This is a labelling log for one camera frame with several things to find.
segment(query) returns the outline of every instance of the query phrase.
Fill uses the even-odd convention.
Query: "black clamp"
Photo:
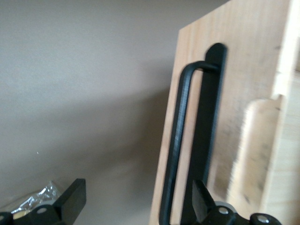
[[[85,203],[85,179],[76,179],[53,205],[41,205],[15,220],[10,212],[0,212],[0,225],[72,225]]]
[[[194,71],[198,69],[203,71],[203,76],[180,224],[280,225],[270,215],[253,214],[250,220],[246,220],[225,206],[216,206],[205,186],[218,120],[226,55],[226,46],[216,43],[206,52],[205,61],[186,65],[180,75],[159,212],[160,225],[170,224],[190,84]]]

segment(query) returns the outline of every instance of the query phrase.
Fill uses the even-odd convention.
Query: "clear plastic wrap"
[[[11,212],[14,219],[31,212],[35,207],[44,204],[53,204],[61,195],[52,181],[39,192],[23,196],[14,202],[0,208],[1,212]]]

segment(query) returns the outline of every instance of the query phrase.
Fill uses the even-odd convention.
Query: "metal bar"
[[[213,45],[206,53],[205,61],[198,61],[187,65],[183,69],[180,75],[180,81],[179,81],[178,93],[176,99],[176,107],[175,107],[175,113],[173,119],[172,134],[171,134],[170,147],[169,147],[169,155],[168,155],[167,167],[165,172],[164,189],[163,189],[160,214],[159,214],[160,225],[170,224],[170,215],[171,215],[171,207],[173,202],[174,187],[176,182],[176,173],[178,168],[185,116],[186,116],[187,105],[188,105],[189,89],[190,89],[193,73],[195,70],[199,68],[203,70],[202,80],[204,80],[204,82],[202,82],[202,88],[205,88],[203,87],[203,84],[210,82],[209,79],[206,80],[205,78],[208,74],[209,77],[215,77],[215,79],[219,80],[220,74],[223,72],[222,66],[224,65],[224,61],[225,61],[225,52],[226,52],[226,47],[223,44],[217,43]],[[213,62],[213,60],[219,58],[222,58],[222,61],[217,60]],[[219,85],[220,84],[218,82],[217,95],[219,95],[220,94],[219,92],[221,91]]]

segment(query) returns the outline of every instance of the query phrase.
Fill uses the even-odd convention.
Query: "black metal handle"
[[[192,76],[195,70],[203,70],[201,92],[199,98],[198,115],[195,126],[195,135],[192,152],[195,148],[201,151],[200,161],[202,165],[194,165],[194,158],[191,157],[189,177],[187,183],[186,197],[188,202],[184,202],[187,209],[182,214],[181,223],[188,224],[196,221],[195,212],[192,207],[192,182],[193,180],[203,180],[206,183],[210,152],[212,149],[215,124],[217,120],[218,102],[221,93],[223,70],[225,65],[226,47],[221,43],[214,44],[206,53],[205,61],[198,61],[188,64],[180,75],[176,107],[174,113],[172,134],[169,147],[169,155],[165,172],[164,189],[161,199],[159,223],[160,225],[170,224],[171,207],[173,202],[176,173],[180,156],[182,135],[185,124],[185,117],[188,106],[188,96]],[[198,135],[199,126],[201,127],[200,136]],[[194,179],[194,166],[199,169]]]

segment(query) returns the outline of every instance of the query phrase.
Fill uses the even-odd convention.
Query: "wall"
[[[177,32],[224,2],[0,1],[0,206],[86,178],[76,225],[146,224]]]

